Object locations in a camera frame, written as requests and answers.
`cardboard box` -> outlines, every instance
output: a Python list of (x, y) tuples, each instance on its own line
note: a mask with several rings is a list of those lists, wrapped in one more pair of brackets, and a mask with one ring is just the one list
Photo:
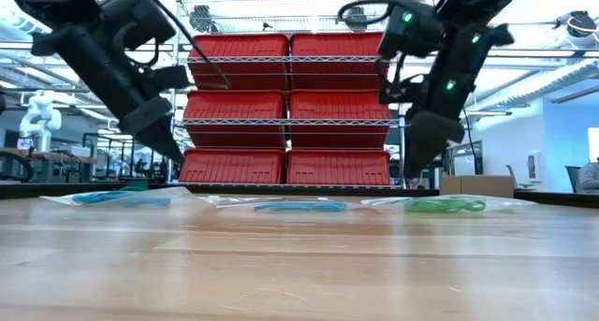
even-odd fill
[(456, 176), (441, 179), (441, 195), (480, 195), (514, 197), (514, 179), (511, 176)]

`desk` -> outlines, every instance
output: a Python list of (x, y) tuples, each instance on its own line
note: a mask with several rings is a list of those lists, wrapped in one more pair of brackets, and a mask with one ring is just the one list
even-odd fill
[[(15, 149), (15, 148), (0, 148), (2, 152), (14, 153), (20, 157), (24, 157), (29, 159), (30, 161), (41, 161), (41, 174), (38, 177), (38, 181), (41, 182), (50, 182), (53, 177), (53, 163), (55, 162), (67, 162), (73, 163), (76, 165), (83, 166), (81, 171), (81, 179), (83, 182), (89, 182), (92, 177), (92, 168), (94, 164), (97, 163), (97, 160), (90, 156), (76, 156), (71, 157), (65, 153), (41, 153), (41, 152), (33, 152), (31, 156), (29, 155), (29, 151), (23, 149)], [(5, 174), (13, 174), (15, 168), (15, 163), (12, 160), (7, 160), (3, 165), (3, 172)]]
[(489, 218), (0, 201), (0, 319), (599, 319), (599, 211)]

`green object in bag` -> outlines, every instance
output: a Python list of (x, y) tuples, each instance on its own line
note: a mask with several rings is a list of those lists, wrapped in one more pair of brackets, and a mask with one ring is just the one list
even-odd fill
[(484, 200), (468, 197), (414, 198), (404, 203), (407, 212), (482, 212), (487, 204)]

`red plastic bin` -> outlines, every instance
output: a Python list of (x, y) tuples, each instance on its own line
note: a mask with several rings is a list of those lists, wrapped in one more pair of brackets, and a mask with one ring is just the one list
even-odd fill
[[(378, 91), (298, 90), (289, 97), (291, 119), (388, 120)], [(294, 148), (383, 148), (386, 125), (291, 125)]]
[(296, 150), (287, 153), (288, 184), (389, 185), (384, 151)]
[[(294, 58), (376, 56), (381, 36), (381, 33), (296, 34), (291, 37), (291, 55)], [(381, 79), (376, 72), (374, 59), (361, 63), (292, 61), (291, 86), (293, 89), (379, 89)]]
[[(193, 91), (187, 97), (184, 120), (285, 117), (285, 95), (280, 91)], [(285, 146), (281, 125), (186, 124), (185, 128), (197, 147)]]
[(190, 149), (179, 182), (281, 183), (284, 158), (278, 150)]
[[(194, 41), (209, 58), (220, 57), (283, 57), (289, 52), (289, 39), (285, 35), (202, 35)], [(200, 58), (192, 50), (189, 59)], [(235, 90), (287, 90), (287, 63), (285, 62), (216, 63)], [(189, 69), (196, 85), (222, 84), (214, 70), (205, 63), (190, 62)]]

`person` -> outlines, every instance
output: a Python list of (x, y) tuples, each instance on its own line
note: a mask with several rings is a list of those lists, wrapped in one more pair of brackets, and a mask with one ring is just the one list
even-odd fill
[(599, 157), (597, 163), (590, 162), (578, 171), (580, 194), (599, 195)]

